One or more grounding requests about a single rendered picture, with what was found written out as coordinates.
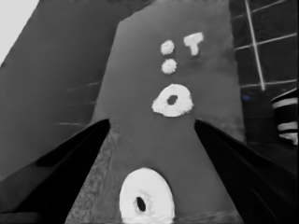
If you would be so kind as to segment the small white toothed gear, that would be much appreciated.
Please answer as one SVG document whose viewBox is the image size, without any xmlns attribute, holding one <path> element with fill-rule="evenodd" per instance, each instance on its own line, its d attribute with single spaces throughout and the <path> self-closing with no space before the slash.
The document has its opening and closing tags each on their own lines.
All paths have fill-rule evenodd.
<svg viewBox="0 0 299 224">
<path fill-rule="evenodd" d="M 167 40 L 163 42 L 163 44 L 161 45 L 161 53 L 163 55 L 172 54 L 174 52 L 174 49 L 175 49 L 175 44 L 172 40 Z"/>
<path fill-rule="evenodd" d="M 162 64 L 162 71 L 170 75 L 177 70 L 177 62 L 174 59 L 167 59 Z"/>
</svg>

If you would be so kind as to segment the small white T-shaped piece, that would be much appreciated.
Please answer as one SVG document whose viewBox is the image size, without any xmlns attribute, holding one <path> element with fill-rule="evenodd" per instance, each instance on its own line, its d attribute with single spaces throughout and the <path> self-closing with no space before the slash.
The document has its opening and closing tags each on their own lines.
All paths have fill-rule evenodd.
<svg viewBox="0 0 299 224">
<path fill-rule="evenodd" d="M 195 33 L 185 36 L 183 41 L 184 45 L 191 51 L 192 56 L 196 56 L 199 53 L 199 44 L 204 40 L 202 33 Z"/>
</svg>

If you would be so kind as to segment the large thick white disc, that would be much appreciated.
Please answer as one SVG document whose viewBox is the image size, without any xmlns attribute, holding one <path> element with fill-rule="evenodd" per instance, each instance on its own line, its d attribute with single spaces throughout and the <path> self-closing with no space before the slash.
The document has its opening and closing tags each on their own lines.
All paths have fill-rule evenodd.
<svg viewBox="0 0 299 224">
<path fill-rule="evenodd" d="M 156 171 L 140 168 L 125 177 L 119 196 L 123 224 L 172 224 L 175 204 L 171 189 Z"/>
</svg>

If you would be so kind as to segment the white round carrier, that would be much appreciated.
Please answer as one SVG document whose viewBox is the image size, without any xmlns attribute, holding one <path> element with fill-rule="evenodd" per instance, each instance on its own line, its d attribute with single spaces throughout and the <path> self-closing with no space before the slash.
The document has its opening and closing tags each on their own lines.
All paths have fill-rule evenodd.
<svg viewBox="0 0 299 224">
<path fill-rule="evenodd" d="M 188 88 L 180 84 L 170 84 L 153 100 L 153 112 L 168 118 L 176 118 L 189 113 L 193 108 L 192 95 Z"/>
</svg>

